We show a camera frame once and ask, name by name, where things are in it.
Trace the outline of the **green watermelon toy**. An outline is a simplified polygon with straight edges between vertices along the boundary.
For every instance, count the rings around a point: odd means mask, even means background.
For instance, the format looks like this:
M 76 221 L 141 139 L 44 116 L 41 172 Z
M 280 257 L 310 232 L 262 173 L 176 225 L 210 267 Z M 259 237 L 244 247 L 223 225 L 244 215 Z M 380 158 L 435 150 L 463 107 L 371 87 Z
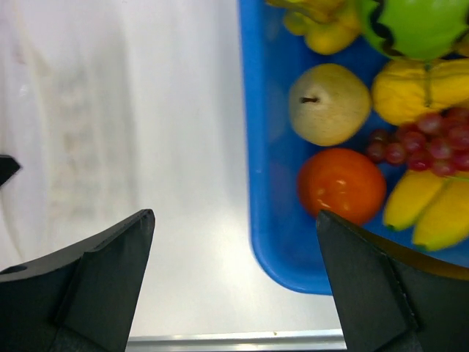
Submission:
M 363 37 L 390 58 L 432 61 L 468 36 L 467 1 L 358 1 Z

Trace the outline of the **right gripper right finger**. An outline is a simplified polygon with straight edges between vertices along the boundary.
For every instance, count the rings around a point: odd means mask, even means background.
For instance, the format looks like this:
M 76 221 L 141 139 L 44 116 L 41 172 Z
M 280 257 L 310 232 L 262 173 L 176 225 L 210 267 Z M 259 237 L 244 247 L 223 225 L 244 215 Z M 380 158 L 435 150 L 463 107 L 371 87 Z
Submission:
M 468 269 L 322 210 L 317 237 L 348 351 L 467 351 Z

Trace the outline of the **pale yellow pear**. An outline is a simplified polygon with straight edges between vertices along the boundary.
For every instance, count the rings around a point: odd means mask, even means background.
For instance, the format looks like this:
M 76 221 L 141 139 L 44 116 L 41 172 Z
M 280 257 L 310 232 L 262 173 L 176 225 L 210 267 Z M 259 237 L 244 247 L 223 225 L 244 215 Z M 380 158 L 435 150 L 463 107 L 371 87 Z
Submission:
M 333 63 L 306 70 L 289 90 L 289 121 L 296 134 L 330 147 L 353 137 L 372 109 L 369 88 L 346 67 Z

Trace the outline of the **clear zip top bag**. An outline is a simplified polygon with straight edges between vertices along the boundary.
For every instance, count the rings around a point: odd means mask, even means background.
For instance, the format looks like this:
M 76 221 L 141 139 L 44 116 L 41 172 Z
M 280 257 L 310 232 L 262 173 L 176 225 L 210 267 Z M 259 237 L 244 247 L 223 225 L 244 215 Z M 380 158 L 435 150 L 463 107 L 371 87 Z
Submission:
M 95 232 L 135 204 L 128 72 L 115 20 L 1 23 L 1 190 L 10 230 Z

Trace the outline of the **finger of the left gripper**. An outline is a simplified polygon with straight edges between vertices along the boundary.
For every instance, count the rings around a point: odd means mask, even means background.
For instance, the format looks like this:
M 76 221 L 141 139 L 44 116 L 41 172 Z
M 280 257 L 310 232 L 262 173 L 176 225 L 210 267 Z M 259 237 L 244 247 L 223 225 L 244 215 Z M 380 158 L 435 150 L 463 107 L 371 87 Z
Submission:
M 21 165 L 11 155 L 0 155 L 0 187 L 7 183 L 20 169 Z

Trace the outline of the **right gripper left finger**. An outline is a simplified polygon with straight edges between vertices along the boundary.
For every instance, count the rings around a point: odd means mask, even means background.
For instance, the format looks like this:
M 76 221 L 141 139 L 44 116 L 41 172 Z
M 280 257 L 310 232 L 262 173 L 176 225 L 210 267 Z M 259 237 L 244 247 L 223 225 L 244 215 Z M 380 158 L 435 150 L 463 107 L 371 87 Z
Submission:
M 155 228 L 144 209 L 1 271 L 2 351 L 124 351 Z

